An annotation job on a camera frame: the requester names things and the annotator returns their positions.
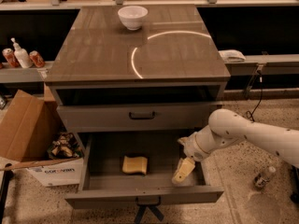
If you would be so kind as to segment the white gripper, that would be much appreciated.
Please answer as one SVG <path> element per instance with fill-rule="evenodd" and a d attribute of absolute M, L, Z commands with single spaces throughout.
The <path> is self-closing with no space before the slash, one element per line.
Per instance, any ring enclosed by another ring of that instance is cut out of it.
<path fill-rule="evenodd" d="M 204 160 L 214 150 L 228 147 L 232 142 L 231 138 L 224 138 L 213 133 L 209 126 L 188 137 L 180 137 L 178 143 L 184 146 L 184 153 L 187 158 L 178 161 L 172 182 L 174 184 L 183 182 L 195 168 L 196 161 Z"/>

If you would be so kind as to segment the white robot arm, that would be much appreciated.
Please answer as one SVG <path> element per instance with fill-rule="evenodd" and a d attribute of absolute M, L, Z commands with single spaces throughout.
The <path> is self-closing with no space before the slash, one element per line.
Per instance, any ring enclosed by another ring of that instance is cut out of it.
<path fill-rule="evenodd" d="M 185 159 L 180 159 L 172 182 L 182 183 L 213 151 L 242 141 L 280 157 L 299 168 L 299 131 L 250 121 L 228 109 L 217 109 L 208 118 L 208 125 L 199 132 L 179 138 Z"/>

